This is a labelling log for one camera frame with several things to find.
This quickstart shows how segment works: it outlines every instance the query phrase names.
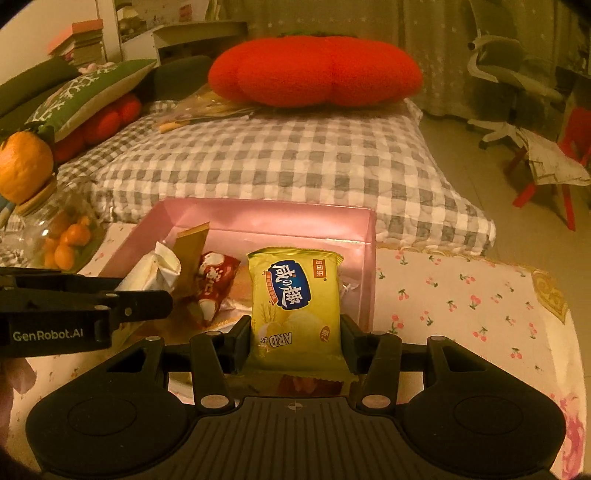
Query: human hand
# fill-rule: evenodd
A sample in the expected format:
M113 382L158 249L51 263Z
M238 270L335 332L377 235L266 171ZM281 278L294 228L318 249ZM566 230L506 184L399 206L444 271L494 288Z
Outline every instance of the human hand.
M37 374L24 358L0 360L0 447L8 440L10 412L14 403L14 390L27 393L35 384Z

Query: gingham quilt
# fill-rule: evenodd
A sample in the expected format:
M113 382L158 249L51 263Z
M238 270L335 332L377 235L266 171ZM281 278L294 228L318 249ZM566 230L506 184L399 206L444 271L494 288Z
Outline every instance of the gingham quilt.
M478 255L495 239L493 222L438 168L410 101L380 115L255 115L166 134L157 116L60 169L62 183L92 179L104 221L139 222L166 197L224 197L369 207L381 242Z

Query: wooden lid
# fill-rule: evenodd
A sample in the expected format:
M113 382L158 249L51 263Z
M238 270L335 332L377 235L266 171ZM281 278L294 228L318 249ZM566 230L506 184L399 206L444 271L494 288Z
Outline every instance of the wooden lid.
M20 216L27 216L30 213L35 212L41 205L43 205L51 195L57 190L57 180L56 176L52 175L47 183L37 192L37 194L33 197L28 199L25 203L17 205L14 209L15 213Z

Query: pink tray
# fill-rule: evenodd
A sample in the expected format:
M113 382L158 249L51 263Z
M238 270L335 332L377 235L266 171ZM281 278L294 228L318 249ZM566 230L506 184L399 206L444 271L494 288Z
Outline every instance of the pink tray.
M375 294L375 212L365 208L270 200L170 198L158 202L109 260L101 277L124 277L157 241L172 246L178 232L210 223L205 251L246 262L264 247L330 250L345 261L339 271L359 287L341 311L370 330Z

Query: floor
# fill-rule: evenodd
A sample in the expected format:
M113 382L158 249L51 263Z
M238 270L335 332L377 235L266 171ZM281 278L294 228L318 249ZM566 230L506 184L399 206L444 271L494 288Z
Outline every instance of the floor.
M510 178L504 175L503 168L514 155L509 146L481 150L482 134L468 131L465 122L453 118L425 116L421 130L448 181L495 221L497 240L488 256L545 269L558 281L579 337L587 403L591 403L591 189L571 188L577 227L572 232L566 227L562 199L550 187L538 189L522 209L511 205L531 174L524 163ZM585 471L591 472L589 434L587 445Z

